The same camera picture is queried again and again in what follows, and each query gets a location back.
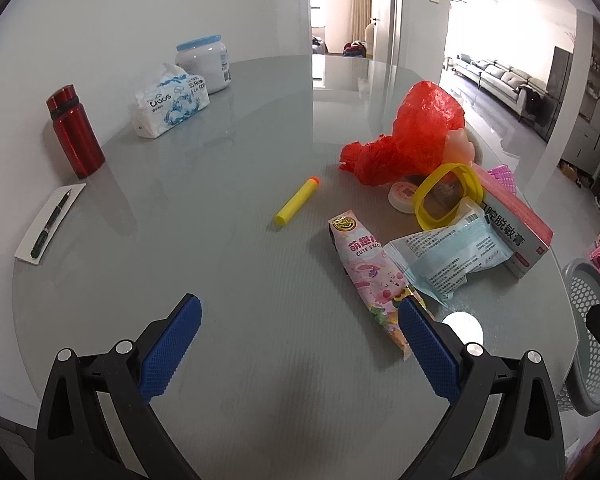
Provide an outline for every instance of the gray sofa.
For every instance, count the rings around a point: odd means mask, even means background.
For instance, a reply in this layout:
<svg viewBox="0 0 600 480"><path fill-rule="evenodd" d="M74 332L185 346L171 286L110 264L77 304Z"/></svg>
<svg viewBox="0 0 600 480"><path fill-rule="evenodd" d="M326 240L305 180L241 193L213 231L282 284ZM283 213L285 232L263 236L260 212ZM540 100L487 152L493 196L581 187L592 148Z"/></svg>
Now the gray sofa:
<svg viewBox="0 0 600 480"><path fill-rule="evenodd" d="M544 82L497 59L475 61L467 54L461 54L454 60L453 70L498 98L519 118L528 116L525 114L526 89L520 88L522 85L528 85L540 95L546 94Z"/></svg>

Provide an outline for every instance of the gray laundry basket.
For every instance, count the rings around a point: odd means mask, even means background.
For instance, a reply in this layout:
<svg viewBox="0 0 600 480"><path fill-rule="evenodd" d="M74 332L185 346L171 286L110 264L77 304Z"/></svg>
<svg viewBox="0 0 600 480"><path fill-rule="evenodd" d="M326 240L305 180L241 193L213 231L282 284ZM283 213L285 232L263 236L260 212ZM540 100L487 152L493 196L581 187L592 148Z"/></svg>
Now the gray laundry basket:
<svg viewBox="0 0 600 480"><path fill-rule="evenodd" d="M600 273L587 260L577 259L562 276L578 330L578 349L556 400L561 412L576 409L589 416L600 410L600 345L587 330L585 317L590 307L600 304Z"/></svg>

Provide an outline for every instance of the black pen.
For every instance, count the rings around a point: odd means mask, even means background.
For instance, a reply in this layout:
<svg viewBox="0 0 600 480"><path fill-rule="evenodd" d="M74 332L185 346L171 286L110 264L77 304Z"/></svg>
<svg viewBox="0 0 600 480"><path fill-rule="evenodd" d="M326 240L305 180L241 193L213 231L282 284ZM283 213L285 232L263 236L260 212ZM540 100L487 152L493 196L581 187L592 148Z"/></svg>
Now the black pen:
<svg viewBox="0 0 600 480"><path fill-rule="evenodd" d="M42 246L45 244L46 238L49 236L49 230L51 229L52 225L56 223L56 220L58 220L58 216L62 212L62 207L64 206L64 204L66 204L66 201L69 199L69 195L71 195L71 190L67 191L64 194L54 211L51 213L49 220L46 221L44 228L38 235L38 239L36 240L36 243L33 245L33 249L31 250L32 258L37 258L38 256L40 256Z"/></svg>

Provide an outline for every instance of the blue jar lid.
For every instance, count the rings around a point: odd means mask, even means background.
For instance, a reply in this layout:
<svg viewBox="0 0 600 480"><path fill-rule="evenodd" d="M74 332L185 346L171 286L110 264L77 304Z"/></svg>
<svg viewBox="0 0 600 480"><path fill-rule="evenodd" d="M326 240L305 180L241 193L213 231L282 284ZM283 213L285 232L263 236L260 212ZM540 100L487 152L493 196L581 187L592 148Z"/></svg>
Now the blue jar lid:
<svg viewBox="0 0 600 480"><path fill-rule="evenodd" d="M216 41L222 40L222 36L217 34L216 36L208 36L207 38L200 38L199 40L187 41L187 43L181 43L176 47L178 52L183 50L189 50L191 48L196 48L197 46L204 46L211 43L215 43Z"/></svg>

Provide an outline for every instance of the curtain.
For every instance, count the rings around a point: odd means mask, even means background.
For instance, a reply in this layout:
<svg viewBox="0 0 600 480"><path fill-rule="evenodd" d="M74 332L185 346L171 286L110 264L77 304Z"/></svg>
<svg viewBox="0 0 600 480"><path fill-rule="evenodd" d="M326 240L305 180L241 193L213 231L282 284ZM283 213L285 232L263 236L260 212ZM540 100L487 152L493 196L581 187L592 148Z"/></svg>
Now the curtain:
<svg viewBox="0 0 600 480"><path fill-rule="evenodd" d="M371 0L352 0L351 41L365 41L365 29L369 23L371 23Z"/></svg>

